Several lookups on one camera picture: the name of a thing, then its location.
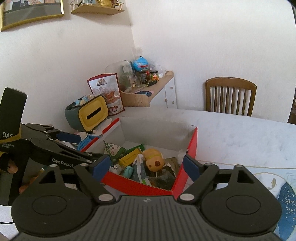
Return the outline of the yellow carton box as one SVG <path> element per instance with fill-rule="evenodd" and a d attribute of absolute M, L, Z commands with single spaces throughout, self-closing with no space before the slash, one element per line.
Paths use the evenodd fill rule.
<path fill-rule="evenodd" d="M 136 148 L 135 150 L 131 151 L 124 157 L 120 158 L 118 163 L 122 168 L 126 168 L 127 166 L 131 165 L 136 159 L 136 157 L 141 153 L 142 153 L 141 149 Z"/>

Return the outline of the beige pig figurine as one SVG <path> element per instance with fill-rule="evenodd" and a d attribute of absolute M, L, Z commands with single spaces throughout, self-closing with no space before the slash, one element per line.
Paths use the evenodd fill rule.
<path fill-rule="evenodd" d="M 151 172 L 157 172 L 163 168 L 165 159 L 160 151 L 150 148 L 143 151 L 142 154 L 146 161 L 146 166 Z"/>

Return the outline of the yellow grey tissue box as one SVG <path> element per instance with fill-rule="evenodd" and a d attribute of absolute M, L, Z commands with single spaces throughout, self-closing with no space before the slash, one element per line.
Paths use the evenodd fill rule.
<path fill-rule="evenodd" d="M 108 108 L 103 96 L 96 96 L 83 105 L 75 102 L 65 108 L 65 117 L 70 127 L 79 132 L 91 132 L 108 117 Z"/>

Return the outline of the black white paper bag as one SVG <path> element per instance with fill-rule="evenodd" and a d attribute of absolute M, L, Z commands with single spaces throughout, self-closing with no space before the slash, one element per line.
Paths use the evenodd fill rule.
<path fill-rule="evenodd" d="M 144 156 L 143 154 L 138 154 L 132 164 L 133 173 L 132 180 L 139 183 L 151 186 L 148 176 L 144 168 Z"/>

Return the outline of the red white snack bag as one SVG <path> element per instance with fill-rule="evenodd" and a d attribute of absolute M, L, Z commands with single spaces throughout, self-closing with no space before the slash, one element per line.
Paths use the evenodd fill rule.
<path fill-rule="evenodd" d="M 93 94 L 105 99 L 109 116 L 117 115 L 125 110 L 116 73 L 97 75 L 88 79 L 87 83 Z"/>

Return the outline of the brown wooden chair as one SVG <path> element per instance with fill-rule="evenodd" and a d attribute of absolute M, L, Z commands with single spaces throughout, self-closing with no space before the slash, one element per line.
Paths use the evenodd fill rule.
<path fill-rule="evenodd" d="M 236 77 L 205 81 L 206 111 L 252 116 L 257 86 Z"/>

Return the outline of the white low sideboard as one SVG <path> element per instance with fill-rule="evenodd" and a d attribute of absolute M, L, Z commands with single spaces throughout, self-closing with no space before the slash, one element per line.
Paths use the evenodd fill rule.
<path fill-rule="evenodd" d="M 158 83 L 149 87 L 134 88 L 132 92 L 121 92 L 125 107 L 157 107 L 177 109 L 174 73 L 168 71 Z"/>

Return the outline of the blue round toy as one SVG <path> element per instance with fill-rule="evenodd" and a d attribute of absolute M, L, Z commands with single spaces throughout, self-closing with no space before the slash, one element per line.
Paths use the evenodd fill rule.
<path fill-rule="evenodd" d="M 137 72 L 143 71 L 144 69 L 148 68 L 148 66 L 148 61 L 142 56 L 132 61 L 132 68 Z"/>

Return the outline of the gold framed picture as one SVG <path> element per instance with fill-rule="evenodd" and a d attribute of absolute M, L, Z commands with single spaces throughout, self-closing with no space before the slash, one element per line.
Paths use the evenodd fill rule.
<path fill-rule="evenodd" d="M 60 18 L 63 1 L 1 1 L 1 31 L 36 21 Z"/>

